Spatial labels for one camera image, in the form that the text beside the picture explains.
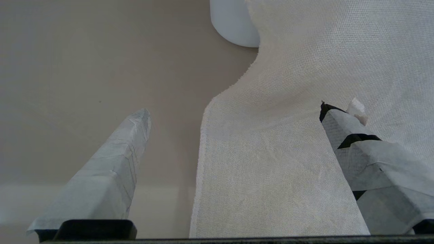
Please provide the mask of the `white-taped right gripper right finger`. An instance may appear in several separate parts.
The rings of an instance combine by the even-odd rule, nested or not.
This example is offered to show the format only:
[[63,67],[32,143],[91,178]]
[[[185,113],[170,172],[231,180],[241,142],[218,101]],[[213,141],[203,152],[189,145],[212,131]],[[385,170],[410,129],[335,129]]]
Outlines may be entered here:
[[366,128],[364,105],[321,103],[319,120],[373,235],[433,234],[433,177],[397,143]]

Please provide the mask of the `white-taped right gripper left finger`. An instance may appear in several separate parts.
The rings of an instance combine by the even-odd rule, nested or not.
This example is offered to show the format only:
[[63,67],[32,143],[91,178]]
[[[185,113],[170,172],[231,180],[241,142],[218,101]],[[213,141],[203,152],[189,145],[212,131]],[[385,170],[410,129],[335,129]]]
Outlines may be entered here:
[[146,109],[124,119],[26,233],[59,230],[69,220],[126,220],[151,124]]

